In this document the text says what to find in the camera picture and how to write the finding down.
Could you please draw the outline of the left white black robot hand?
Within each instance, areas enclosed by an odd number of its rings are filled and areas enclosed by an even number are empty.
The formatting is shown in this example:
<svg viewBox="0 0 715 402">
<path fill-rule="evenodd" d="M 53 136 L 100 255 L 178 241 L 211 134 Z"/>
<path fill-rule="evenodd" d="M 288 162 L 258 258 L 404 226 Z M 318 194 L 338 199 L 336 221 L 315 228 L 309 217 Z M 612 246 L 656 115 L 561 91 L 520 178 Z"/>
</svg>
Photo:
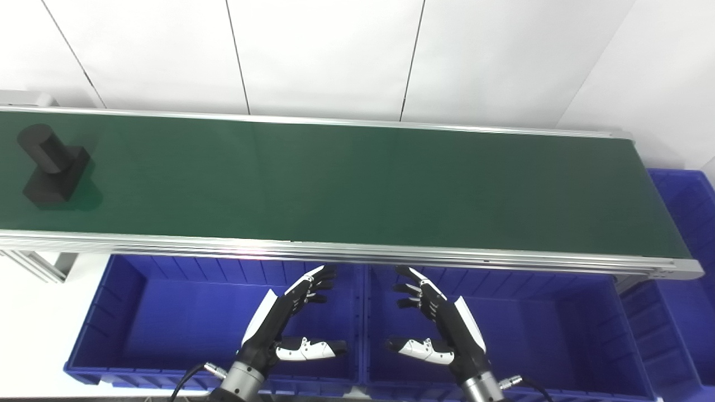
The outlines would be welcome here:
<svg viewBox="0 0 715 402">
<path fill-rule="evenodd" d="M 279 361 L 323 360 L 346 354 L 344 340 L 283 338 L 289 319 L 306 304 L 327 302 L 318 291 L 332 289 L 336 276 L 336 265 L 321 265 L 304 273 L 281 295 L 269 290 L 247 326 L 236 361 L 266 376 Z"/>
</svg>

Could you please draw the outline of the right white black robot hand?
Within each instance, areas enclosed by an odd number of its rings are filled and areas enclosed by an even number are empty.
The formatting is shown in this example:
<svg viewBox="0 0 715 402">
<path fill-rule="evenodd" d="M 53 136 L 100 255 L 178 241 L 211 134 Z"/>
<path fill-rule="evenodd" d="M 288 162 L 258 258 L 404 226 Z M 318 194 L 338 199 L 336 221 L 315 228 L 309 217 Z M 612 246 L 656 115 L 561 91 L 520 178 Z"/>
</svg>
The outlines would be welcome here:
<svg viewBox="0 0 715 402">
<path fill-rule="evenodd" d="M 464 298 L 450 301 L 432 280 L 412 267 L 399 265 L 395 271 L 411 281 L 393 286 L 395 292 L 409 294 L 398 300 L 397 306 L 421 311 L 436 325 L 441 338 L 393 337 L 386 341 L 387 348 L 420 361 L 448 366 L 459 386 L 471 380 L 485 380 L 492 367 L 480 329 Z"/>
</svg>

